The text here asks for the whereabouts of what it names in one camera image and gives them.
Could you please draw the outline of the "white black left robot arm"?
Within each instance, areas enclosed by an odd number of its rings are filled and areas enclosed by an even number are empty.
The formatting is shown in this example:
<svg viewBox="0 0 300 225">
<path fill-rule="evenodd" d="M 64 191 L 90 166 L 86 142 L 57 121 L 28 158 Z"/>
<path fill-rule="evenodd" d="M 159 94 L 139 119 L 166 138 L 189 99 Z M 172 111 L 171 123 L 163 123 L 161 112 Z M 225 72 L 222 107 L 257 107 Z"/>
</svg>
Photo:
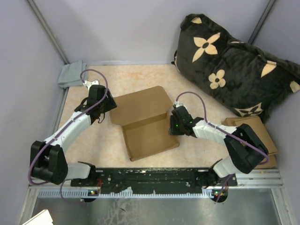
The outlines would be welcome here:
<svg viewBox="0 0 300 225">
<path fill-rule="evenodd" d="M 117 105 L 103 85 L 95 84 L 89 95 L 76 107 L 71 118 L 52 136 L 44 141 L 35 141 L 30 149 L 29 179 L 37 178 L 43 183 L 59 185 L 65 180 L 81 179 L 92 186 L 97 182 L 94 165 L 84 162 L 67 163 L 65 153 L 77 137 L 100 116 Z"/>
</svg>

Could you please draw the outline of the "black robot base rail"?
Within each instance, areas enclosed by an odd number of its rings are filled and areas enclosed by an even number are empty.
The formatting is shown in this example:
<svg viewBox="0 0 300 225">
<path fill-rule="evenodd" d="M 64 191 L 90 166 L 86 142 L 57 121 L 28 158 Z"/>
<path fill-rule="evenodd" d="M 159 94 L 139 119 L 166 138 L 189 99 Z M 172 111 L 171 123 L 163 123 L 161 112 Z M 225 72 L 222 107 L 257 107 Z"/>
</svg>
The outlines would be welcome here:
<svg viewBox="0 0 300 225">
<path fill-rule="evenodd" d="M 212 192 L 213 200 L 220 202 L 227 198 L 229 187 L 237 186 L 235 175 L 219 178 L 211 168 L 96 168 L 93 174 L 83 180 L 71 180 L 73 187 L 96 187 L 90 196 L 99 194 L 120 194 L 132 190 L 142 195 L 187 195 L 204 194 L 209 187 L 220 186 L 222 194 Z"/>
</svg>

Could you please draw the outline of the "brown cardboard box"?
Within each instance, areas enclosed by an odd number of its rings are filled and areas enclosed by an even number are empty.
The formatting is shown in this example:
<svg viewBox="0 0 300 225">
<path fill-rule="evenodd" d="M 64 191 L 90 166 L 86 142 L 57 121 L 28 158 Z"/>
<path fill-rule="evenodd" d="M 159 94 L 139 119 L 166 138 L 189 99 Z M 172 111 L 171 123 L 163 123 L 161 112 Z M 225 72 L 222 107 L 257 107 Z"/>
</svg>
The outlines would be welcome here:
<svg viewBox="0 0 300 225">
<path fill-rule="evenodd" d="M 119 125 L 130 161 L 137 161 L 179 147 L 177 135 L 169 134 L 168 111 L 173 103 L 162 86 L 114 98 L 111 123 Z"/>
</svg>

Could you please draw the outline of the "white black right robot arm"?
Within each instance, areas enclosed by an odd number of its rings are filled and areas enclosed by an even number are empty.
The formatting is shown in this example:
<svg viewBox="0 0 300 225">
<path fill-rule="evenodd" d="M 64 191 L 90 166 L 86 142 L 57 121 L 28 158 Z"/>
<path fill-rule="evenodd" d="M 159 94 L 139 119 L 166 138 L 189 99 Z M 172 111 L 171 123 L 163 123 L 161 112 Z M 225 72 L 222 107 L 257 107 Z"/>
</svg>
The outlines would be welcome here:
<svg viewBox="0 0 300 225">
<path fill-rule="evenodd" d="M 238 127 L 215 125 L 204 118 L 193 118 L 184 105 L 173 107 L 169 134 L 207 139 L 227 148 L 229 156 L 217 161 L 209 173 L 210 183 L 215 186 L 221 185 L 231 174 L 249 174 L 270 159 L 268 149 L 248 124 Z"/>
</svg>

